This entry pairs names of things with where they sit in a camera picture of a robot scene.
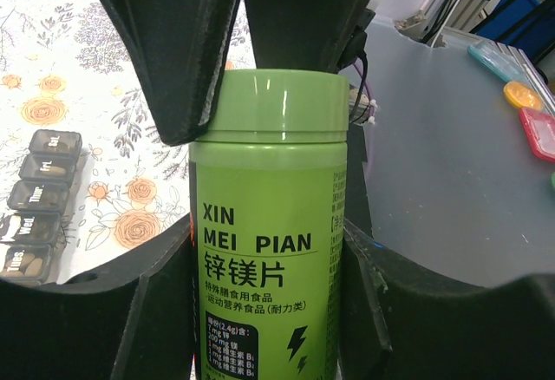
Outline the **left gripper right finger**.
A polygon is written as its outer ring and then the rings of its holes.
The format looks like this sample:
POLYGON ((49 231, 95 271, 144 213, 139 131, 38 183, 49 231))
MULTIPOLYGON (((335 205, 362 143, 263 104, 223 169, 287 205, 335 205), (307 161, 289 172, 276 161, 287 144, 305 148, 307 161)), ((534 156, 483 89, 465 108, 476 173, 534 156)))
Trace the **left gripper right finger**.
POLYGON ((344 227, 339 364, 346 379, 551 379, 554 277, 483 288, 344 227))

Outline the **green pill bottle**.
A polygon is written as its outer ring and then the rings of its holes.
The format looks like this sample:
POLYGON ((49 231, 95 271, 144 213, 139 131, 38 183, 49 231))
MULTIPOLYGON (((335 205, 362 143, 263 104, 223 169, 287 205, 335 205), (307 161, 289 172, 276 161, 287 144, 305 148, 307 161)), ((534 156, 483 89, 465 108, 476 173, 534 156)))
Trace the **green pill bottle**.
POLYGON ((199 379, 336 376, 349 82, 225 73, 190 149, 199 379))

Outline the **grey weekly pill organizer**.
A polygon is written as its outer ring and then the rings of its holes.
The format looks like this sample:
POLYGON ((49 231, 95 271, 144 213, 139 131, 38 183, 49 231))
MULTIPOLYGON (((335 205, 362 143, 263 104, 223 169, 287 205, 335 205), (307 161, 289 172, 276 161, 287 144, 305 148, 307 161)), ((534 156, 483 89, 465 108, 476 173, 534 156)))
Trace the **grey weekly pill organizer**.
POLYGON ((82 152, 77 132, 38 129, 1 215, 1 278, 20 285, 46 282, 62 236, 82 152))

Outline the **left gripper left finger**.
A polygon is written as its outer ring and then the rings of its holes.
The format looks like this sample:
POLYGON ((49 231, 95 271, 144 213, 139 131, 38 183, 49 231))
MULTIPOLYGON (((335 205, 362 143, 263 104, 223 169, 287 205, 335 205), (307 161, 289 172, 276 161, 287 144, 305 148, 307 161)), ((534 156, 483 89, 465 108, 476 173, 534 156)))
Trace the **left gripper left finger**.
POLYGON ((188 217, 68 282, 1 283, 3 379, 187 379, 193 294, 188 217))

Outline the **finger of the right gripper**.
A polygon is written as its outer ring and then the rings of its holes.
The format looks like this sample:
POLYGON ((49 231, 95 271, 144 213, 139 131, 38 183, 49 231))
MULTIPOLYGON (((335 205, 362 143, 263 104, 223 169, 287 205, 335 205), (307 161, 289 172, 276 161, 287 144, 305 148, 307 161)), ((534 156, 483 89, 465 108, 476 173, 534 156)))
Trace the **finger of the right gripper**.
POLYGON ((130 55, 162 142, 199 138, 215 115, 239 0, 100 0, 130 55))
POLYGON ((337 72, 370 0, 244 0, 260 69, 337 72))

